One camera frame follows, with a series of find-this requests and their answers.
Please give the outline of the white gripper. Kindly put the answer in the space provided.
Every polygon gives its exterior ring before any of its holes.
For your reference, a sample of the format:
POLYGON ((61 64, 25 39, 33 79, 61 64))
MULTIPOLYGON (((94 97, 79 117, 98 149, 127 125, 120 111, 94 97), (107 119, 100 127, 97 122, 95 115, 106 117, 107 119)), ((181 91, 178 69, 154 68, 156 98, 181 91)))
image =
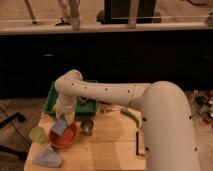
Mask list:
POLYGON ((57 119, 63 116, 68 124, 72 124, 74 122, 75 109, 73 107, 65 108, 64 110, 56 108, 55 112, 57 119))

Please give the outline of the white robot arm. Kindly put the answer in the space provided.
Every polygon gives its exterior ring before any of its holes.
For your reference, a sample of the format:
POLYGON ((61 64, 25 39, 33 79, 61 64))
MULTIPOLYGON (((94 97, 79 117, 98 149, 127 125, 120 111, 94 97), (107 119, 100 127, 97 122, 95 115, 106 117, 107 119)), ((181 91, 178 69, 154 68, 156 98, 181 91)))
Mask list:
POLYGON ((141 113, 147 171, 200 171, 198 147, 189 102, 183 90, 168 81, 154 83, 91 83, 77 70, 54 84, 57 109, 74 118, 78 97, 117 104, 141 113))

